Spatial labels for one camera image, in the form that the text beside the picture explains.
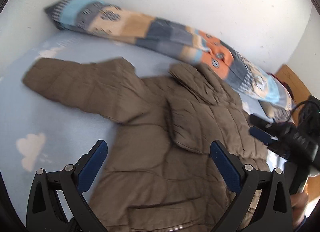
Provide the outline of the person right hand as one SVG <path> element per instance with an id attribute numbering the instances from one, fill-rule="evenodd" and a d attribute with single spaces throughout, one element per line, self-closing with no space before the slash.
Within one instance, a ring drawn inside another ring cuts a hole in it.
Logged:
<path id="1" fill-rule="evenodd" d="M 293 229 L 297 229 L 303 222 L 305 217 L 305 210 L 309 202 L 309 196 L 304 191 L 290 196 L 292 217 L 293 217 Z"/>

